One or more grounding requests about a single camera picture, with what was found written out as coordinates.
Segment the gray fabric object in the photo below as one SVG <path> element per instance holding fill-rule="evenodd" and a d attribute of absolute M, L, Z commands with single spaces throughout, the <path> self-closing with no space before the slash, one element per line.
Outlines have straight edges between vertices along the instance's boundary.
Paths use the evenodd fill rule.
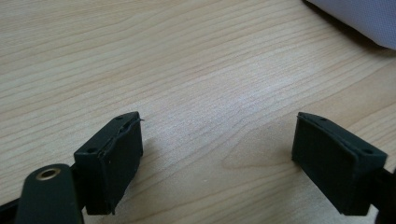
<path fill-rule="evenodd" d="M 308 0 L 380 46 L 396 49 L 396 0 Z"/>

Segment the wood grain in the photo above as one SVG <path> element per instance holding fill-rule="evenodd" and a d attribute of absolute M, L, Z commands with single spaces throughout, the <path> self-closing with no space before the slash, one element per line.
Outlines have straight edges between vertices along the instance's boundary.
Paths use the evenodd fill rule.
<path fill-rule="evenodd" d="M 0 2 L 0 203 L 118 114 L 145 155 L 86 223 L 373 223 L 344 217 L 290 160 L 298 111 L 396 166 L 396 53 L 302 1 Z"/>

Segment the wooden surface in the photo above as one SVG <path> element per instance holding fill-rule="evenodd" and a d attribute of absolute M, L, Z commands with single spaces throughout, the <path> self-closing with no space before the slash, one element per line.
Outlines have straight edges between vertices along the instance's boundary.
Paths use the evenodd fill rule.
<path fill-rule="evenodd" d="M 290 160 L 298 111 L 396 166 L 396 53 L 302 1 L 0 2 L 0 203 L 139 111 L 145 155 L 87 223 L 373 223 Z"/>

